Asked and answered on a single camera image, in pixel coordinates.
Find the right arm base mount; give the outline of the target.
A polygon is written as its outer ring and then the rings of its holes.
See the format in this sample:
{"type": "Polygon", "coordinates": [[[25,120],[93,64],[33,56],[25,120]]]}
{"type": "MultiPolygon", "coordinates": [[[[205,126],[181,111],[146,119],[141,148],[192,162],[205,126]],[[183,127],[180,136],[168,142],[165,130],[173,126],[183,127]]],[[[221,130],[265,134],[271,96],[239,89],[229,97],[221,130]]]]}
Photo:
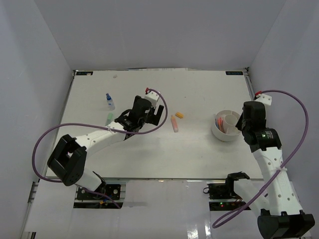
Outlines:
{"type": "Polygon", "coordinates": [[[244,172],[230,173],[224,182],[208,183],[203,193],[209,197],[209,209],[213,211],[232,211],[245,205],[243,199],[234,191],[234,182],[250,179],[244,172]]]}

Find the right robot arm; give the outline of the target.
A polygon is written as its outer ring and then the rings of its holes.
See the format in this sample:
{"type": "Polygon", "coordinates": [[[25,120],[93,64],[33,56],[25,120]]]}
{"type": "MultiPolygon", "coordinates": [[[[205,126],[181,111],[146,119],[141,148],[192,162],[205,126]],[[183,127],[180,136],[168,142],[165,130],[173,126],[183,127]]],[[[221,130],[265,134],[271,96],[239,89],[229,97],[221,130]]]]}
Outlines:
{"type": "Polygon", "coordinates": [[[239,195],[257,215],[257,225],[265,239],[301,238],[314,225],[313,215],[306,214],[295,193],[284,167],[282,144],[275,129],[266,126],[265,105],[248,101],[236,127],[242,132],[256,159],[267,191],[267,196],[255,197],[248,192],[248,182],[232,181],[225,186],[226,195],[232,199],[239,195]]]}

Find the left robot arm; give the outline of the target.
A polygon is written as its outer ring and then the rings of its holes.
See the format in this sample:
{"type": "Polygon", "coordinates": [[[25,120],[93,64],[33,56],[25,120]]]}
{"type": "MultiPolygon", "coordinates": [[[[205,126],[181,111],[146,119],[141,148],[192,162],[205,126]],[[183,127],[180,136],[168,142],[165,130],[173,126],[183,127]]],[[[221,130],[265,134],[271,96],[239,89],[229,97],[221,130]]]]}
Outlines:
{"type": "Polygon", "coordinates": [[[95,199],[104,196],[105,180],[85,167],[93,154],[113,143],[125,141],[138,133],[145,124],[158,125],[163,105],[158,105],[159,94],[148,92],[144,97],[136,96],[133,107],[120,114],[104,129],[86,135],[60,138],[47,165],[65,186],[77,185],[88,190],[95,199]]]}

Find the green highlighter pen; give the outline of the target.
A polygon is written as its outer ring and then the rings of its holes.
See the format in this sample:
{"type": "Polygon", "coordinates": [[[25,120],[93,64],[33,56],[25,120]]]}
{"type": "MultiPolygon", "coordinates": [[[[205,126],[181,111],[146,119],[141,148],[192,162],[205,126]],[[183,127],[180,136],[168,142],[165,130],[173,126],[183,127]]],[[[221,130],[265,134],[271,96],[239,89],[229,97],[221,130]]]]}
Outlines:
{"type": "Polygon", "coordinates": [[[113,119],[113,114],[112,113],[108,113],[105,126],[108,126],[112,122],[112,119],[113,119]]]}

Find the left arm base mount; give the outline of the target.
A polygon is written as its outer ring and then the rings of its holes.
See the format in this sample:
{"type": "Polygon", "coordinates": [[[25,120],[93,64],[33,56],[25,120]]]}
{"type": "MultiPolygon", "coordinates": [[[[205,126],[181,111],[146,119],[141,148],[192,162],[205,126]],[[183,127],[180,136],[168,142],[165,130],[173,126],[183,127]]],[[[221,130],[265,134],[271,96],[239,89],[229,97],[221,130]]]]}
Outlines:
{"type": "Polygon", "coordinates": [[[121,209],[124,203],[125,185],[107,183],[89,192],[77,187],[73,208],[75,209],[121,209]]]}

